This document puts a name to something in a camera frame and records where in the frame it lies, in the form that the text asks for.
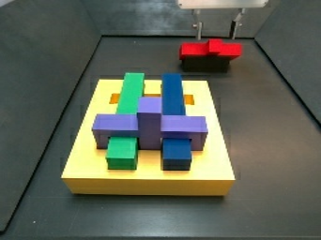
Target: block structure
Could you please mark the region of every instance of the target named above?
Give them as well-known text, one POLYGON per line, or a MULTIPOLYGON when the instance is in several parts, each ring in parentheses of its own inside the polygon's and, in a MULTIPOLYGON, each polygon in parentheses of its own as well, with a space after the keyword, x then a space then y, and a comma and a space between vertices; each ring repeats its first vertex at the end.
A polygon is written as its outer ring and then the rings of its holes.
MULTIPOLYGON (((161 94, 161 81, 145 83, 148 94, 161 94)), ((149 150, 138 152, 136 171, 109 170, 106 150, 95 147, 91 127, 98 113, 115 114, 117 106, 107 105, 106 99, 121 92, 122 84, 122 80, 98 82, 62 174, 70 191, 75 194, 226 195, 232 189, 234 174, 206 81, 184 81, 185 94, 193 95, 196 103, 186 106, 186 114, 206 116, 209 128, 204 151, 192 151, 190 171, 162 171, 161 151, 149 150)))
POLYGON ((230 61, 243 54, 240 43, 210 39, 201 43, 184 43, 180 49, 182 69, 188 72, 228 72, 230 61))
MULTIPOLYGON (((162 99, 165 116, 186 115, 181 74, 164 74, 162 99)), ((192 168, 190 139, 164 138, 162 154, 162 169, 165 171, 186 171, 192 168)))
POLYGON ((141 97, 138 106, 140 149, 161 150, 162 98, 141 97))
MULTIPOLYGON (((117 114, 137 114, 138 100, 145 92, 145 74, 127 73, 117 107, 117 114)), ((110 137, 106 159, 109 169, 136 170, 138 157, 137 137, 110 137)))

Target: green block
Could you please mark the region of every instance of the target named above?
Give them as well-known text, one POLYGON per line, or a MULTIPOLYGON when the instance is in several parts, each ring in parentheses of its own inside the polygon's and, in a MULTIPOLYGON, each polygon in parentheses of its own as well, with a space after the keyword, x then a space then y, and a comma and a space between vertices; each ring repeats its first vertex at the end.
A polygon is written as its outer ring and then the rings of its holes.
POLYGON ((138 100, 145 93, 145 73, 126 73, 117 113, 137 114, 138 100))
POLYGON ((138 139, 133 137, 111 137, 106 159, 109 169, 136 169, 138 156, 138 139))

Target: gray wall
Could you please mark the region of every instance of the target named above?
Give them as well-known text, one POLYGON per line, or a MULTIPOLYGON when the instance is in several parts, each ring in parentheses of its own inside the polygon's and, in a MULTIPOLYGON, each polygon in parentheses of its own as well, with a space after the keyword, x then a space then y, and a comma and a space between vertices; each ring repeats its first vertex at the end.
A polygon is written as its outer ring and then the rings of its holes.
POLYGON ((4 231, 101 34, 78 0, 6 4, 0 7, 0 33, 4 231))
MULTIPOLYGON (((196 36, 192 10, 180 9, 176 0, 82 0, 102 35, 196 36)), ((255 38, 280 0, 249 10, 237 33, 255 38)), ((237 9, 202 10, 204 36, 228 37, 237 9)))
POLYGON ((283 0, 256 40, 321 123, 320 9, 320 0, 283 0))

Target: red block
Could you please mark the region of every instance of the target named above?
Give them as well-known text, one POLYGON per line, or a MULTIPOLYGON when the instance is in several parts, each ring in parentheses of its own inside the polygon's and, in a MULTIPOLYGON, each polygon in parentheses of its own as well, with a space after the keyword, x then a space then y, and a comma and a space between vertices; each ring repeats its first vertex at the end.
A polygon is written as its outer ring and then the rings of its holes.
POLYGON ((243 45, 240 43, 225 44, 218 56, 228 56, 232 59, 243 54, 243 45))
POLYGON ((180 60, 186 56, 206 56, 209 53, 208 43, 184 43, 180 50, 180 60))
POLYGON ((222 39, 210 39, 201 43, 184 43, 180 49, 180 59, 188 56, 217 55, 229 57, 230 60, 241 56, 243 45, 240 43, 224 43, 222 39))
POLYGON ((210 39, 208 42, 209 45, 209 55, 217 55, 224 50, 224 41, 222 39, 210 39))

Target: black block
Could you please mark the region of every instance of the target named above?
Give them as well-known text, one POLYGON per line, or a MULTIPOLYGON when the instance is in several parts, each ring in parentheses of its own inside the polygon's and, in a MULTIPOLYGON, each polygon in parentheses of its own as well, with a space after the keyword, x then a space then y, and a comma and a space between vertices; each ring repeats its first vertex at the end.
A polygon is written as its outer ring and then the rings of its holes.
POLYGON ((230 58, 221 56, 189 56, 182 60, 186 72, 228 72, 230 58))

